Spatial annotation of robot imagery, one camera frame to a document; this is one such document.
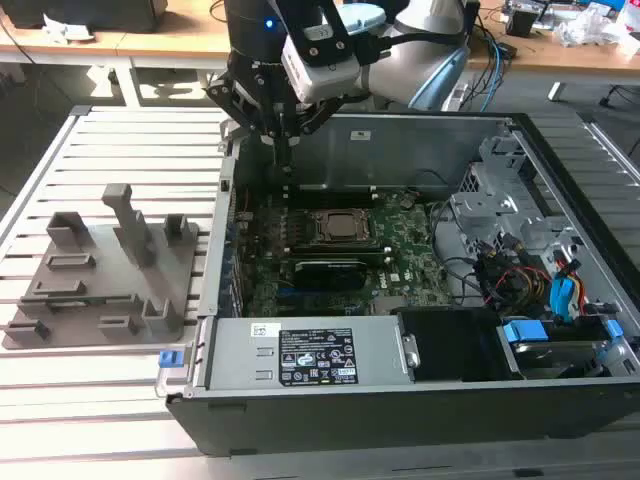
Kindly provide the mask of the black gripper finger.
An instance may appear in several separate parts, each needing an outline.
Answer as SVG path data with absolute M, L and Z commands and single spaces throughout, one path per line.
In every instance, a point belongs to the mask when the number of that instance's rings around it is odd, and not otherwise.
M 304 107 L 298 100 L 285 102 L 285 173 L 293 171 L 292 149 L 302 135 L 318 130 L 344 104 L 342 97 L 330 98 Z
M 271 146 L 273 163 L 286 170 L 286 138 L 276 114 L 268 84 L 259 74 L 258 99 L 253 99 L 234 79 L 231 73 L 223 73 L 205 88 L 207 96 L 241 128 L 257 136 Z

